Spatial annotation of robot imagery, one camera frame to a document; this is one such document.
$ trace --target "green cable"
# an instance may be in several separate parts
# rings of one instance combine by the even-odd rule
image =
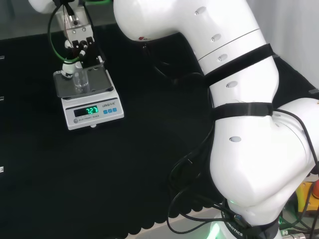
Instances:
[[[111,3],[111,0],[103,0],[103,1],[85,1],[86,5],[103,5]]]

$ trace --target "metal plate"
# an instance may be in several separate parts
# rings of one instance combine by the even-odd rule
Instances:
[[[63,99],[91,96],[114,88],[104,67],[91,69],[88,72],[89,84],[86,87],[76,87],[72,79],[63,78],[60,71],[53,74],[57,96]]]

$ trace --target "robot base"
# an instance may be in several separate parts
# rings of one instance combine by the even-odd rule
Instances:
[[[218,215],[215,218],[222,218],[221,213],[218,213]],[[239,237],[242,237],[241,232],[236,230],[234,232],[236,232]],[[224,222],[213,222],[210,226],[210,234],[207,239],[237,239],[237,238],[229,231],[229,229],[226,227]],[[282,239],[282,236],[279,230],[274,239]]]

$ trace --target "white wall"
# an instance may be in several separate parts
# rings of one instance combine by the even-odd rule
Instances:
[[[319,88],[319,0],[247,0],[273,50]]]

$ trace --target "green led light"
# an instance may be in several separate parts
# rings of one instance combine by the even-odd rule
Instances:
[[[217,239],[217,235],[218,235],[219,231],[220,231],[219,225],[217,223],[215,223],[215,225],[213,225],[213,228],[211,229],[207,239]]]

